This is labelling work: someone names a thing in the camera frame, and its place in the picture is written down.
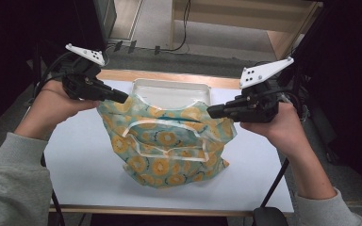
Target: gray sleeve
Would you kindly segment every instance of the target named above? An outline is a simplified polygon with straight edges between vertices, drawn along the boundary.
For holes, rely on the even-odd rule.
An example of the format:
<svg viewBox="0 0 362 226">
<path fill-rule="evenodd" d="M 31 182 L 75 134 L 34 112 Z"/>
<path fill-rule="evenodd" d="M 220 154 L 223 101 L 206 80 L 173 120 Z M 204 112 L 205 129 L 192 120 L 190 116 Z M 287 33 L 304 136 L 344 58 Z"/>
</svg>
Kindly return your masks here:
<svg viewBox="0 0 362 226">
<path fill-rule="evenodd" d="M 309 200 L 296 195 L 300 221 L 305 226 L 362 226 L 362 217 L 350 211 L 340 191 L 329 200 Z"/>
<path fill-rule="evenodd" d="M 7 134 L 0 148 L 0 225 L 47 225 L 52 184 L 41 166 L 46 145 Z"/>
</svg>

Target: person's right hand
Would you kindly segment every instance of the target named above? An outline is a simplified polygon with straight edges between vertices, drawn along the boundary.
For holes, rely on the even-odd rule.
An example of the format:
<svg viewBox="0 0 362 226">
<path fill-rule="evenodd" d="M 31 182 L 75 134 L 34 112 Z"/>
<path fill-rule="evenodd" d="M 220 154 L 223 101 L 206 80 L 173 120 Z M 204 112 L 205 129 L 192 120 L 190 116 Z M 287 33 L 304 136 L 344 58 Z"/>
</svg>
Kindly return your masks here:
<svg viewBox="0 0 362 226">
<path fill-rule="evenodd" d="M 290 158 L 310 148 L 296 109 L 280 103 L 278 114 L 269 123 L 241 122 L 240 127 L 266 137 L 283 155 Z"/>
</svg>

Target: wooden desk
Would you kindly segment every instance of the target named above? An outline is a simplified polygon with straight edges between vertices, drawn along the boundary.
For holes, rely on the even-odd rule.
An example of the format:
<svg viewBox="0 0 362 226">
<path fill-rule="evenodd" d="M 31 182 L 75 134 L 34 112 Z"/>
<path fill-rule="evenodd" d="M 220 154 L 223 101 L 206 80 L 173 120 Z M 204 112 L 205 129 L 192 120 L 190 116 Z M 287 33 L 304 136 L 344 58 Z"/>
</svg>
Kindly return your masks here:
<svg viewBox="0 0 362 226">
<path fill-rule="evenodd" d="M 98 77 L 111 79 L 104 81 L 125 92 L 131 90 L 130 81 L 136 78 L 207 82 L 214 105 L 240 95 L 239 89 L 230 89 L 238 86 L 237 79 L 135 71 L 102 71 Z M 45 150 L 46 164 L 63 212 L 250 216 L 266 196 L 281 164 L 268 140 L 237 123 L 236 129 L 238 135 L 222 153 L 230 166 L 211 180 L 184 186 L 155 189 L 128 176 L 95 109 L 79 112 L 58 125 Z M 285 180 L 269 206 L 293 212 Z"/>
<path fill-rule="evenodd" d="M 170 44 L 174 20 L 184 20 L 187 2 L 173 0 Z M 282 59 L 310 26 L 319 5 L 302 0 L 192 0 L 188 20 L 267 30 L 276 57 Z"/>
</svg>

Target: patterned fabric bag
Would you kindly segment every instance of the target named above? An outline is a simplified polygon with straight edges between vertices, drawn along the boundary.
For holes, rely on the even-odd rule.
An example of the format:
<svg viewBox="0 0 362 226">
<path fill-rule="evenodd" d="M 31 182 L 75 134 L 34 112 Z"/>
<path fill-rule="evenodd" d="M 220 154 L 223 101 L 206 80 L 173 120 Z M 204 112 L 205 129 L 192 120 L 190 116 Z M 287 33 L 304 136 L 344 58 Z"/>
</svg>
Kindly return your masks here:
<svg viewBox="0 0 362 226">
<path fill-rule="evenodd" d="M 206 109 L 198 101 L 162 109 L 137 94 L 124 104 L 104 101 L 98 106 L 124 170 L 141 185 L 155 188 L 204 181 L 229 165 L 221 154 L 237 134 L 234 123 L 211 119 Z"/>
</svg>

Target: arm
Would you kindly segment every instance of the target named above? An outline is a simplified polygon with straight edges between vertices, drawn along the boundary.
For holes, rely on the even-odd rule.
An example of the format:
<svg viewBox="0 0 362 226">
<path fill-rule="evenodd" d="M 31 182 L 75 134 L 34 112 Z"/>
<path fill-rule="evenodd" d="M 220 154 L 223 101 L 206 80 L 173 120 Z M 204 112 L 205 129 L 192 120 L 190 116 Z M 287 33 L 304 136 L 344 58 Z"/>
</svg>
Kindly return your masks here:
<svg viewBox="0 0 362 226">
<path fill-rule="evenodd" d="M 240 126 L 266 137 L 289 160 L 304 225 L 362 225 L 362 217 L 351 213 L 332 187 L 293 105 L 280 103 L 279 113 L 269 123 L 242 122 Z"/>
<path fill-rule="evenodd" d="M 78 111 L 97 106 L 68 98 L 61 83 L 42 89 L 14 134 L 0 148 L 0 225 L 46 225 L 52 185 L 41 166 L 46 137 Z"/>
</svg>

